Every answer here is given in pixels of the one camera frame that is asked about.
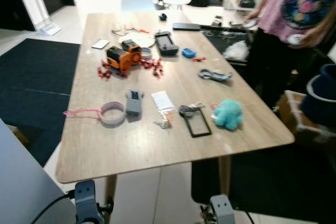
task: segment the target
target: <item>black phone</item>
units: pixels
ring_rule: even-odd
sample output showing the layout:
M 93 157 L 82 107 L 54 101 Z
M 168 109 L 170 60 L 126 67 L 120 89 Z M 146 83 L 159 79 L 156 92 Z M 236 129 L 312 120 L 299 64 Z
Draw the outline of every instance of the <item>black phone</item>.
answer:
M 180 107 L 180 115 L 184 118 L 192 137 L 211 135 L 211 130 L 207 124 L 201 108 Z
M 201 26 L 198 24 L 190 24 L 190 23 L 173 23 L 173 30 L 200 31 Z

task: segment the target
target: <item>white plastic bag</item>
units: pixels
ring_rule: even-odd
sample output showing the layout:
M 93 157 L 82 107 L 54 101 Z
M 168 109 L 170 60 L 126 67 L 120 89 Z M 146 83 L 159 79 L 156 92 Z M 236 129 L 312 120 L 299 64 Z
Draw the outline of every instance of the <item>white plastic bag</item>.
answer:
M 241 40 L 226 48 L 223 56 L 226 59 L 245 60 L 248 55 L 248 48 L 245 41 Z

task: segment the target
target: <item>white card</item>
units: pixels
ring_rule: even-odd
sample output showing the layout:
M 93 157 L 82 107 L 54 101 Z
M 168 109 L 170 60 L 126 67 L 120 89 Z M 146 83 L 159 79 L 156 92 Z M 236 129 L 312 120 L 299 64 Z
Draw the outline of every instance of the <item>white card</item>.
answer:
M 175 110 L 175 106 L 172 101 L 169 99 L 166 91 L 160 91 L 152 94 L 152 98 L 156 104 L 156 107 L 159 112 L 168 112 Z
M 106 39 L 100 39 L 92 45 L 92 48 L 103 49 L 109 43 Z

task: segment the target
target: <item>black remote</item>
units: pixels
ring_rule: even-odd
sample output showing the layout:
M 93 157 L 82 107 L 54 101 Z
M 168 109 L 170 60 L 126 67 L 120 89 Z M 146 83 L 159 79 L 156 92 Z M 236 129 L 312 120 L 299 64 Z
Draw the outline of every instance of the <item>black remote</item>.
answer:
M 162 31 L 160 33 L 156 33 L 154 36 L 162 56 L 171 56 L 178 52 L 178 46 L 173 43 L 169 31 Z

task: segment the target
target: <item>orange toy robot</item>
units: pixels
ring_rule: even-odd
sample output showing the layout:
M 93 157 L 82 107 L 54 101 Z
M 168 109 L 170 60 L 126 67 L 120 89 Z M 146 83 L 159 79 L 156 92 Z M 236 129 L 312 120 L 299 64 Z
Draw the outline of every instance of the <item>orange toy robot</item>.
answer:
M 107 62 L 113 67 L 125 72 L 131 68 L 132 65 L 140 63 L 141 47 L 132 40 L 123 41 L 122 49 L 118 47 L 111 47 L 107 49 Z

